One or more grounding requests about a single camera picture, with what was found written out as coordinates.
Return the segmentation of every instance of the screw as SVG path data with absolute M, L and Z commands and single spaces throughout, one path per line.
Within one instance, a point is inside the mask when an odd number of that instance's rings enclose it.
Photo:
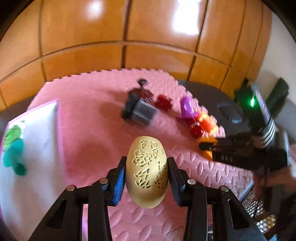
M 227 186 L 224 186 L 224 185 L 221 186 L 220 189 L 221 189 L 222 192 L 228 192 L 229 191 L 229 188 Z
M 196 183 L 196 180 L 190 178 L 190 179 L 187 180 L 187 182 L 188 182 L 188 184 L 190 184 L 190 185 L 194 185 L 194 184 Z
M 69 185 L 67 186 L 67 191 L 71 192 L 75 189 L 75 186 L 74 185 Z
M 107 178 L 101 178 L 101 179 L 99 180 L 99 182 L 100 182 L 101 184 L 107 184 L 109 181 L 108 181 Z

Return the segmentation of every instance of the green light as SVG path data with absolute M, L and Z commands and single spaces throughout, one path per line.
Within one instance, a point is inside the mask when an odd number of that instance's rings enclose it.
M 252 99 L 251 99 L 251 107 L 253 107 L 254 104 L 255 104 L 255 100 L 254 100 L 254 98 L 252 98 Z

